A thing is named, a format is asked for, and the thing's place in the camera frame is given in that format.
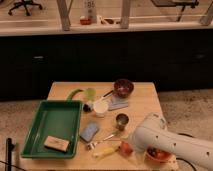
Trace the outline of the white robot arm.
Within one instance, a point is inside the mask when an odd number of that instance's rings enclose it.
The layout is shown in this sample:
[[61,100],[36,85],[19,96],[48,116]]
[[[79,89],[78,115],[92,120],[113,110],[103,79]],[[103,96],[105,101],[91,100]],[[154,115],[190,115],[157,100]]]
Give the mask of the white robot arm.
[[148,114],[129,134],[128,143],[136,152],[154,147],[213,171],[213,142],[168,131],[167,122],[161,114]]

